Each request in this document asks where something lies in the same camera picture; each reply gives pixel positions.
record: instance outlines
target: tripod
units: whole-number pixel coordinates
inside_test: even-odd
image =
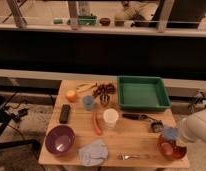
[[[14,114],[8,115],[6,112],[0,109],[0,123],[2,123],[2,125],[0,125],[0,136],[12,119],[15,120],[16,117],[20,118],[23,116],[25,115],[21,115],[21,116],[19,115],[16,116]],[[40,143],[37,140],[29,139],[29,140],[21,140],[21,141],[2,142],[0,143],[0,150],[5,148],[21,146],[21,145],[27,145],[27,144],[32,144],[34,150],[38,150],[40,148]]]

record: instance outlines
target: chair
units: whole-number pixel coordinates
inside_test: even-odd
[[[2,123],[0,125],[0,136],[5,130],[5,128],[8,126],[9,122],[15,118],[16,115],[14,114],[8,115],[6,112],[0,109],[0,123]],[[10,147],[27,145],[27,144],[32,144],[32,147],[35,150],[38,150],[40,147],[40,143],[38,141],[36,141],[35,139],[29,139],[29,140],[22,140],[22,141],[2,142],[0,143],[0,150],[5,148],[10,148]]]
[[[165,0],[160,0],[158,8],[149,23],[149,27],[156,27]],[[199,23],[205,17],[206,0],[175,0],[168,19],[168,28],[198,28]],[[140,22],[134,22],[133,26],[141,26]]]

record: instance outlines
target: remote control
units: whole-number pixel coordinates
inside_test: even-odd
[[[65,124],[68,122],[69,112],[70,112],[70,106],[67,104],[64,104],[62,106],[61,113],[60,113],[60,119],[59,119],[60,123]]]

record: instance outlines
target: white cup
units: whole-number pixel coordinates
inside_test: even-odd
[[[117,120],[119,119],[119,113],[112,108],[106,109],[103,112],[103,119],[105,122],[105,126],[109,129],[115,127]]]

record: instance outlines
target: wooden table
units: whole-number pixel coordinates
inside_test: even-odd
[[[98,81],[97,83],[100,84],[108,82],[113,82],[116,86],[116,81]],[[66,103],[69,104],[65,97],[65,93],[68,90],[75,89],[78,85],[84,83],[94,83],[94,81],[62,81],[47,132],[59,125],[61,106]],[[106,108],[100,105],[99,98],[96,99],[93,111],[97,111],[99,125],[103,130],[103,134],[101,136],[96,135],[92,123],[93,111],[86,111],[81,100],[83,96],[92,94],[92,91],[93,90],[79,93],[78,101],[76,103],[70,103],[71,113],[69,115],[68,126],[70,126],[76,134],[75,143],[71,150],[64,156],[55,157],[46,150],[45,144],[43,144],[39,157],[40,164],[81,165],[78,156],[78,149],[92,143],[97,138],[102,138],[109,150],[108,159],[102,164],[102,166],[148,168],[189,167],[187,156],[182,160],[169,161],[160,154],[157,148],[157,139],[159,134],[151,132],[149,123],[122,118],[121,115],[123,111],[120,110],[117,104],[117,94],[111,95],[111,102],[108,106],[118,110],[120,115],[120,119],[113,130],[109,130],[104,126],[102,113]],[[162,120],[164,124],[175,126],[175,121],[170,109],[167,109],[164,112],[148,112],[148,114],[155,119]],[[148,154],[150,158],[121,161],[118,159],[118,155],[120,153]]]

